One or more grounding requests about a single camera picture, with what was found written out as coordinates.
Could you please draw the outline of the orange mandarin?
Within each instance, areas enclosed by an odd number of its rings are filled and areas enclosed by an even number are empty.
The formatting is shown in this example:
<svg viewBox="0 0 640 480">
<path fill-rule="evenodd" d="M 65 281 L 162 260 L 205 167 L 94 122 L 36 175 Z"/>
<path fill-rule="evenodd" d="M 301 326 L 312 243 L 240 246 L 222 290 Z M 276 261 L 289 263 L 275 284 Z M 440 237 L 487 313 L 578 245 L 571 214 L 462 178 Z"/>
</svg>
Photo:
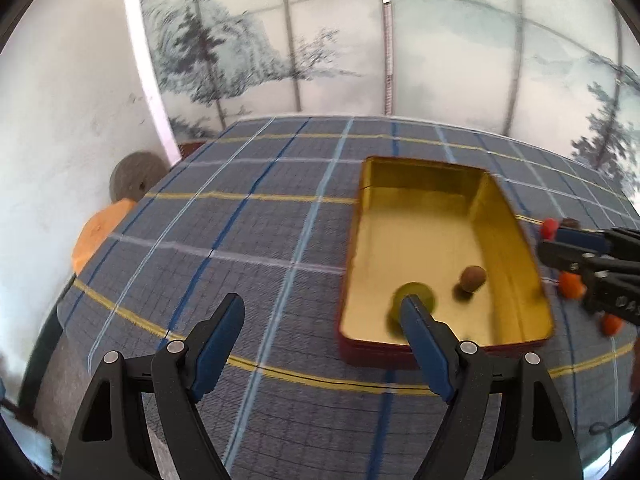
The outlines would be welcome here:
<svg viewBox="0 0 640 480">
<path fill-rule="evenodd" d="M 605 313 L 600 319 L 600 331 L 605 337 L 614 337 L 624 326 L 624 321 L 614 314 Z"/>
</svg>

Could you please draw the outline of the small brown longan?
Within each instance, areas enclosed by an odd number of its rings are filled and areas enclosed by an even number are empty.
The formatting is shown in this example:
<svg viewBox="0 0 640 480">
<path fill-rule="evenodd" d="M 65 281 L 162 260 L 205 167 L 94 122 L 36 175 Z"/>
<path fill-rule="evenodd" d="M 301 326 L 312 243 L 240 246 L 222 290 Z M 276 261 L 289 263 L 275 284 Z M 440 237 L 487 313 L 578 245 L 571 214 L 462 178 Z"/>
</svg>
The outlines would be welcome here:
<svg viewBox="0 0 640 480">
<path fill-rule="evenodd" d="M 467 266 L 460 275 L 459 286 L 467 294 L 474 294 L 486 280 L 487 273 L 482 266 Z"/>
</svg>

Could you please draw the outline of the red tomato upper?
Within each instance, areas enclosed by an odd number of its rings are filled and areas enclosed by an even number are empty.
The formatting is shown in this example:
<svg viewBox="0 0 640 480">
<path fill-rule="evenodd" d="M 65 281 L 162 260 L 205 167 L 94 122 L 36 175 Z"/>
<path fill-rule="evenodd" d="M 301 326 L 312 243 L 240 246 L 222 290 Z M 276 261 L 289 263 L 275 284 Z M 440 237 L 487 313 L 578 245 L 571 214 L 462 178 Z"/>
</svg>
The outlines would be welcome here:
<svg viewBox="0 0 640 480">
<path fill-rule="evenodd" d="M 560 222 L 555 218 L 547 218 L 541 221 L 539 228 L 539 237 L 542 240 L 554 240 L 556 231 L 559 229 Z"/>
</svg>

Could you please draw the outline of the orange fruit upper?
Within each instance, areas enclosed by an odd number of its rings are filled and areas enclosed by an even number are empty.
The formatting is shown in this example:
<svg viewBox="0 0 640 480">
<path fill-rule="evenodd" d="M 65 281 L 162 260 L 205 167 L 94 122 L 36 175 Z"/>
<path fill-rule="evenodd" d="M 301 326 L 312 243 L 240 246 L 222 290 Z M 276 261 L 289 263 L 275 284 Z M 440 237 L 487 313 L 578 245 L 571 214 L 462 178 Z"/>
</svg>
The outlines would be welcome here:
<svg viewBox="0 0 640 480">
<path fill-rule="evenodd" d="M 586 286 L 578 274 L 561 272 L 558 276 L 558 291 L 568 300 L 581 300 L 585 296 Z"/>
</svg>

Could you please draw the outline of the dark brown fruit top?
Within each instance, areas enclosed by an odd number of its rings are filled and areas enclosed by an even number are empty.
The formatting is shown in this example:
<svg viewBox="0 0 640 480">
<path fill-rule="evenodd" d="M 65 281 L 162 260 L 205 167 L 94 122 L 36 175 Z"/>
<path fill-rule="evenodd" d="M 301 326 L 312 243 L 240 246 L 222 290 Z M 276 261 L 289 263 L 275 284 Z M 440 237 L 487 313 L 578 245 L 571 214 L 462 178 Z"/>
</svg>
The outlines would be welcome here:
<svg viewBox="0 0 640 480">
<path fill-rule="evenodd" d="M 560 221 L 560 227 L 561 228 L 567 228 L 567 229 L 579 230 L 582 226 L 580 225 L 580 222 L 577 219 L 574 219 L 574 218 L 563 218 Z"/>
</svg>

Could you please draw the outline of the gold red toffee tin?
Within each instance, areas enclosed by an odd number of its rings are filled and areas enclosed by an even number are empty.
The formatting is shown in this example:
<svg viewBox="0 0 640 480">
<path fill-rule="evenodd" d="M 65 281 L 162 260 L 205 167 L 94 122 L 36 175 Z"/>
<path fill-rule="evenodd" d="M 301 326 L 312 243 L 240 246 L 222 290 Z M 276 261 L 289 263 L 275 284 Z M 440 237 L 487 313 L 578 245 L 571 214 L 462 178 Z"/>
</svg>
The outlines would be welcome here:
<svg viewBox="0 0 640 480">
<path fill-rule="evenodd" d="M 482 266 L 474 294 L 459 286 Z M 399 301 L 431 292 L 434 319 L 497 354 L 554 333 L 551 302 L 525 231 L 497 179 L 450 162 L 370 156 L 349 232 L 337 344 L 350 365 L 413 368 Z"/>
</svg>

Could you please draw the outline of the landscape painted folding screen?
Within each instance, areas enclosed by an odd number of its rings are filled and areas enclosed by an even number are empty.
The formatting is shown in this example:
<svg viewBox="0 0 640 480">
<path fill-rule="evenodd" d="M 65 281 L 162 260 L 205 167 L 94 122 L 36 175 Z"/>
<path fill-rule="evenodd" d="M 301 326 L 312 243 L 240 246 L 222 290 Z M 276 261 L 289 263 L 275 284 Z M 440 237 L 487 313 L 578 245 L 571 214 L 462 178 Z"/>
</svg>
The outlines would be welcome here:
<svg viewBox="0 0 640 480">
<path fill-rule="evenodd" d="M 172 133 L 311 113 L 474 128 L 639 193 L 639 43 L 612 0 L 139 0 Z"/>
</svg>

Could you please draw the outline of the orange round cushion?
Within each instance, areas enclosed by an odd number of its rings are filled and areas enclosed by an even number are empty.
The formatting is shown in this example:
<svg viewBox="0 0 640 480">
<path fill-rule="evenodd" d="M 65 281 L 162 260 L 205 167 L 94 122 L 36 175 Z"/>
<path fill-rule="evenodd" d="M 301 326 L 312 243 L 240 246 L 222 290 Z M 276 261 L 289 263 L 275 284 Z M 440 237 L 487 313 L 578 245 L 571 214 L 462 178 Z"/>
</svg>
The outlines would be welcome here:
<svg viewBox="0 0 640 480">
<path fill-rule="evenodd" d="M 123 198 L 98 211 L 82 228 L 72 251 L 72 268 L 76 275 L 86 266 L 104 240 L 136 206 L 134 200 Z"/>
</svg>

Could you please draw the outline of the plaid grey tablecloth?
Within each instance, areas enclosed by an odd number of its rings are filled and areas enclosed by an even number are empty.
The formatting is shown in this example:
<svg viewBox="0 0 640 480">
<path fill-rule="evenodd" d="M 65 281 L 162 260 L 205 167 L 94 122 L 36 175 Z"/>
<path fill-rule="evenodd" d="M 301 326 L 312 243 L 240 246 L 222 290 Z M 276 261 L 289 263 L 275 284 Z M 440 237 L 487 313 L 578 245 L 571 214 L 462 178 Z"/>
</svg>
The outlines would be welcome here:
<svg viewBox="0 0 640 480">
<path fill-rule="evenodd" d="M 527 235 L 548 217 L 638 226 L 622 190 L 582 162 L 459 127 L 398 119 L 239 122 L 167 176 L 58 303 L 63 329 L 37 404 L 64 448 L 110 350 L 184 336 L 228 292 L 245 323 L 203 422 L 237 479 L 408 479 L 445 404 L 410 370 L 354 367 L 335 324 L 361 163 L 371 155 L 490 171 Z"/>
</svg>

